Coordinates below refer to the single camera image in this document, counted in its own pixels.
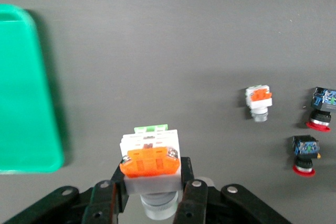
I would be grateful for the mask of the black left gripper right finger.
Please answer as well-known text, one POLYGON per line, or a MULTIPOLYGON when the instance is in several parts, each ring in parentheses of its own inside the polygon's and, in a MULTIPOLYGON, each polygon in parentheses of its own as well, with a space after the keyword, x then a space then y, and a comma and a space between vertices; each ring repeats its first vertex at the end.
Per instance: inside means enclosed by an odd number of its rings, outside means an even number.
POLYGON ((195 179, 191 159, 181 157, 183 197, 178 204, 173 223, 205 223, 208 186, 195 179))

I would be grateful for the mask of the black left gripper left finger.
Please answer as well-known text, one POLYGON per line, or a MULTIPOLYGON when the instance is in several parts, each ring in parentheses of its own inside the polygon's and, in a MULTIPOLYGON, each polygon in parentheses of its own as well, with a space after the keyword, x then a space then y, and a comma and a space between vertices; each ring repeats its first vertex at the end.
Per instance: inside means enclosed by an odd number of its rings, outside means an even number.
POLYGON ((93 187, 82 223, 119 222, 118 216, 124 212, 129 199, 124 178, 117 167, 110 180, 102 180, 93 187))

